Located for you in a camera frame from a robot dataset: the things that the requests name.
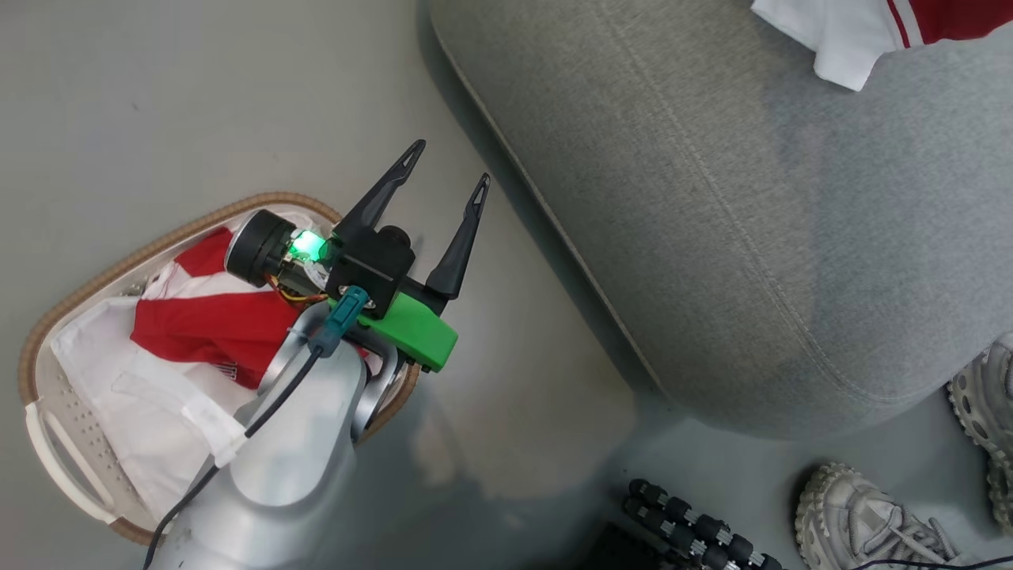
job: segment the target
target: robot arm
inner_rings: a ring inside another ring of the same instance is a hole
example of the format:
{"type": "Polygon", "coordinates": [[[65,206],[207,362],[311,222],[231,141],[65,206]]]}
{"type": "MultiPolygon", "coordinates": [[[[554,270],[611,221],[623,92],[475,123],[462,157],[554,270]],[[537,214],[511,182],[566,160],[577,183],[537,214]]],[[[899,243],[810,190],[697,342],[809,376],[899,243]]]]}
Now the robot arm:
{"type": "Polygon", "coordinates": [[[268,367],[262,386],[270,388],[249,441],[167,515],[163,526],[179,512],[157,554],[156,533],[146,569],[303,567],[350,478],[353,444],[403,365],[443,369],[457,333],[440,315],[460,294],[489,177],[472,192],[440,264],[418,282],[407,275],[415,258],[407,234],[374,226],[424,148],[425,141],[413,143],[326,238],[266,210],[235,232],[227,270],[256,287],[270,280],[293,296],[327,301],[304,312],[268,367]],[[342,338],[381,355],[376,378],[342,338]]]}

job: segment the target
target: sofa seam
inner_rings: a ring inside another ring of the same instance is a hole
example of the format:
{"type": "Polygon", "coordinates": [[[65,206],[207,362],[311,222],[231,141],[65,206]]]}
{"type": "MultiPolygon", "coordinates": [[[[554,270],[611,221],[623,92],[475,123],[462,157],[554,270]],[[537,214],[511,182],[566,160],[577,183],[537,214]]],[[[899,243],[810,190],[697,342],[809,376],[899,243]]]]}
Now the sofa seam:
{"type": "Polygon", "coordinates": [[[585,276],[587,276],[588,280],[591,281],[591,287],[595,290],[595,293],[598,294],[598,297],[599,299],[602,300],[602,303],[605,304],[605,309],[609,312],[609,315],[612,316],[613,321],[615,321],[616,325],[619,327],[620,332],[626,338],[627,342],[630,343],[630,346],[633,349],[633,352],[637,355],[637,358],[640,360],[640,363],[643,364],[644,369],[646,369],[647,374],[650,376],[651,380],[654,381],[654,385],[657,386],[657,388],[661,391],[661,394],[664,394],[667,398],[669,398],[670,400],[675,400],[673,395],[670,394],[666,389],[665,384],[660,382],[660,378],[657,376],[657,373],[654,371],[654,368],[651,367],[650,361],[644,355],[643,351],[640,350],[640,346],[637,345],[636,341],[633,339],[633,336],[630,333],[629,329],[626,327],[626,324],[623,323],[623,320],[619,316],[619,313],[616,311],[615,307],[612,305],[612,302],[609,301],[608,296],[606,296],[605,291],[598,282],[598,278],[595,277],[594,271],[591,270],[590,265],[588,265],[588,262],[580,254],[580,251],[577,249],[576,245],[573,243],[569,235],[566,233],[566,230],[563,228],[562,223],[560,223],[559,218],[556,217],[555,212],[552,211],[552,208],[545,199],[545,196],[542,194],[541,190],[538,189],[538,185],[535,183],[534,178],[532,178],[531,175],[528,173],[528,169],[524,166],[524,163],[521,161],[520,157],[514,151],[514,148],[510,145],[510,142],[506,140],[506,137],[502,133],[502,130],[499,128],[499,125],[496,123],[495,118],[493,118],[492,113],[489,112],[488,108],[485,106],[485,102],[482,101],[481,97],[478,96],[478,92],[474,89],[474,87],[472,87],[471,82],[468,81],[461,67],[458,65],[457,60],[454,58],[451,51],[447,49],[447,44],[444,42],[443,35],[440,33],[440,28],[437,25],[436,15],[432,11],[430,12],[430,21],[433,25],[433,30],[434,33],[436,34],[437,42],[440,44],[440,48],[447,56],[447,60],[450,62],[451,67],[454,68],[454,73],[457,74],[458,78],[461,80],[461,83],[464,85],[465,90],[467,90],[468,94],[471,95],[471,99],[478,106],[478,109],[485,117],[486,123],[489,124],[489,127],[495,134],[496,139],[499,141],[499,144],[502,145],[503,150],[506,151],[506,154],[510,156],[511,161],[514,163],[514,166],[517,167],[518,170],[520,170],[521,176],[527,182],[528,187],[531,188],[531,192],[535,195],[535,198],[538,200],[539,206],[541,206],[542,210],[545,211],[545,214],[549,217],[549,221],[552,223],[553,227],[555,227],[556,232],[559,233],[559,236],[562,238],[563,243],[566,244],[566,248],[569,249],[570,254],[573,255],[573,258],[576,260],[577,264],[583,271],[585,276]]]}
{"type": "Polygon", "coordinates": [[[788,329],[793,332],[794,336],[799,341],[799,344],[802,346],[802,349],[805,351],[806,356],[808,356],[808,358],[825,377],[828,377],[832,381],[832,384],[837,386],[839,389],[844,389],[844,393],[851,394],[853,397],[861,397],[865,401],[876,404],[890,405],[899,402],[910,401],[913,397],[917,396],[900,395],[892,397],[873,394],[854,384],[847,378],[847,376],[834,365],[834,363],[827,356],[826,352],[824,352],[823,348],[816,342],[811,332],[802,322],[801,317],[788,300],[787,295],[781,288],[780,282],[778,282],[777,278],[774,277],[771,270],[767,267],[767,264],[763,259],[763,255],[760,254],[760,251],[753,242],[753,239],[750,237],[749,232],[746,231],[742,222],[738,221],[731,209],[730,203],[728,203],[727,199],[725,199],[725,197],[718,190],[717,183],[713,174],[710,172],[710,169],[707,167],[706,161],[703,159],[703,156],[688,136],[686,129],[683,127],[682,121],[672,108],[672,105],[669,104],[669,101],[661,94],[660,88],[652,80],[650,74],[647,73],[646,66],[642,62],[641,58],[629,45],[629,42],[622,34],[622,32],[614,25],[611,18],[608,17],[609,14],[604,0],[596,2],[596,6],[598,8],[597,17],[599,19],[599,23],[610,31],[613,40],[619,44],[619,47],[627,53],[634,66],[633,71],[645,81],[645,83],[650,87],[656,100],[660,103],[666,116],[672,126],[675,127],[676,132],[679,135],[679,139],[682,141],[681,146],[683,148],[681,149],[681,154],[684,155],[684,160],[686,160],[687,163],[696,166],[700,177],[703,179],[703,185],[707,188],[707,192],[724,213],[723,221],[725,227],[731,230],[732,234],[737,234],[738,236],[741,246],[745,249],[745,254],[741,252],[739,255],[745,256],[749,261],[749,264],[753,265],[754,270],[756,270],[759,274],[761,289],[767,295],[771,304],[781,316],[782,321],[784,321],[785,324],[788,325],[788,329]]]}

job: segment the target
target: black device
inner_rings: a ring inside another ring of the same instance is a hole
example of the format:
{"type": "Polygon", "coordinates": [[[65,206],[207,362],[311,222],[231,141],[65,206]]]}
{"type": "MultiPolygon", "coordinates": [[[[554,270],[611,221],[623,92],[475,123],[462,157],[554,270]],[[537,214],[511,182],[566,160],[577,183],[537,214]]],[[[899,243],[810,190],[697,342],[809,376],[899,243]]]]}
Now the black device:
{"type": "Polygon", "coordinates": [[[482,174],[465,206],[464,220],[440,263],[425,282],[408,276],[415,261],[411,240],[397,226],[374,229],[394,191],[411,175],[425,141],[417,140],[397,159],[359,202],[334,226],[319,247],[300,256],[294,224],[267,210],[254,212],[236,232],[226,255],[226,269],[261,288],[268,279],[294,297],[339,299],[357,284],[369,293],[363,315],[381,320],[398,293],[422,303],[438,317],[457,299],[478,231],[489,175],[482,174]]]}

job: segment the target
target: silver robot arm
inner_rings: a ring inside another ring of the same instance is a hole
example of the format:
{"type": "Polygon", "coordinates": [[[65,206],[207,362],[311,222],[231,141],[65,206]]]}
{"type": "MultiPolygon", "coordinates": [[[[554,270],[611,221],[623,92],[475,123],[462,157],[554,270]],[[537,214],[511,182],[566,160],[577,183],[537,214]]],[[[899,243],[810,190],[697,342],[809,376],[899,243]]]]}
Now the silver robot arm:
{"type": "MultiPolygon", "coordinates": [[[[308,333],[328,314],[326,304],[319,306],[300,318],[275,357],[263,382],[270,388],[253,420],[309,357],[308,333]]],[[[354,440],[400,369],[396,349],[367,340],[385,360],[377,378],[367,384],[368,369],[349,343],[318,360],[270,421],[176,517],[151,568],[294,570],[309,564],[355,468],[354,440]]]]}

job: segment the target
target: black cable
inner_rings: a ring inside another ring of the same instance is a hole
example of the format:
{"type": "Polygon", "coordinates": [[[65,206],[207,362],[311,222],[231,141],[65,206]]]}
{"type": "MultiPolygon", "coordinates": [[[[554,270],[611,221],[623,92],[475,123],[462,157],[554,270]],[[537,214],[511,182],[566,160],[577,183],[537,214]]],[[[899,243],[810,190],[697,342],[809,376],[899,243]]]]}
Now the black cable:
{"type": "MultiPolygon", "coordinates": [[[[264,410],[263,414],[260,414],[260,417],[250,424],[250,427],[246,428],[246,432],[243,435],[245,435],[247,439],[253,437],[253,434],[259,431],[260,428],[267,423],[267,420],[275,415],[275,412],[278,412],[282,405],[285,404],[285,401],[292,396],[292,393],[294,393],[299,385],[302,384],[306,375],[309,375],[310,369],[313,369],[313,365],[316,364],[316,361],[320,358],[322,353],[322,348],[316,348],[310,353],[310,357],[306,360],[306,363],[303,364],[303,368],[296,373],[296,376],[292,379],[292,382],[289,383],[289,386],[285,387],[285,390],[278,395],[278,398],[275,399],[275,402],[271,402],[270,406],[264,410]]],[[[186,494],[183,495],[183,498],[179,499],[179,502],[169,509],[169,512],[165,513],[165,516],[162,517],[158,526],[155,527],[155,533],[151,538],[151,543],[148,545],[148,554],[144,557],[144,570],[148,570],[148,568],[151,567],[151,563],[154,562],[155,551],[158,550],[158,542],[162,540],[162,534],[165,533],[165,527],[173,518],[176,517],[177,514],[179,514],[181,510],[186,507],[186,505],[190,503],[190,501],[193,500],[193,497],[198,496],[198,493],[208,486],[208,483],[210,483],[212,478],[218,474],[218,467],[211,466],[211,469],[208,470],[208,473],[204,474],[204,477],[197,482],[197,485],[187,491],[186,494]]]]}
{"type": "Polygon", "coordinates": [[[898,566],[910,566],[912,568],[932,568],[935,570],[978,570],[979,568],[988,568],[989,566],[995,566],[996,564],[1006,564],[1007,562],[1013,562],[1013,556],[993,558],[992,560],[986,560],[985,562],[965,564],[963,566],[956,566],[953,564],[935,564],[932,562],[911,562],[907,560],[873,560],[872,562],[866,562],[865,564],[857,568],[852,568],[852,570],[865,570],[866,568],[879,566],[880,564],[897,564],[898,566]]]}

